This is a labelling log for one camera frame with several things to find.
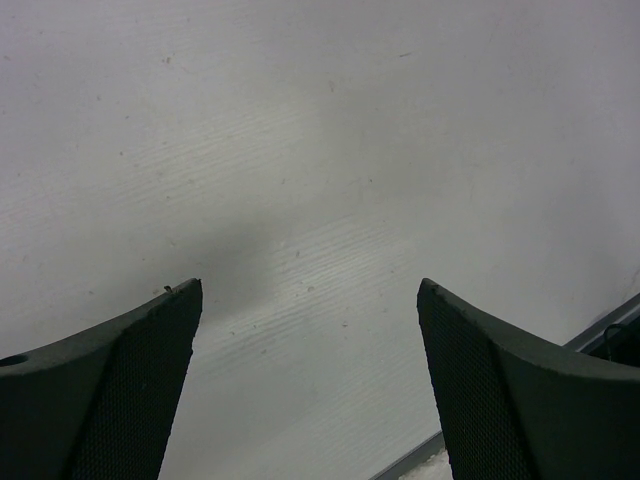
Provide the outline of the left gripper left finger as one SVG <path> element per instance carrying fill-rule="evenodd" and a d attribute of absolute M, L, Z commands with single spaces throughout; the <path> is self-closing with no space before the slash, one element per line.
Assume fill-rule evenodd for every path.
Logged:
<path fill-rule="evenodd" d="M 202 305 L 202 284 L 190 279 L 2 359 L 2 478 L 158 478 Z"/>

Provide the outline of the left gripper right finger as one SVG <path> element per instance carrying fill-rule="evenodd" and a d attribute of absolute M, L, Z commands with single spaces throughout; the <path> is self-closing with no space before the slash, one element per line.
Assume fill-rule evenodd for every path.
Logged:
<path fill-rule="evenodd" d="M 548 342 L 430 279 L 417 310 L 454 478 L 638 478 L 637 367 Z"/>

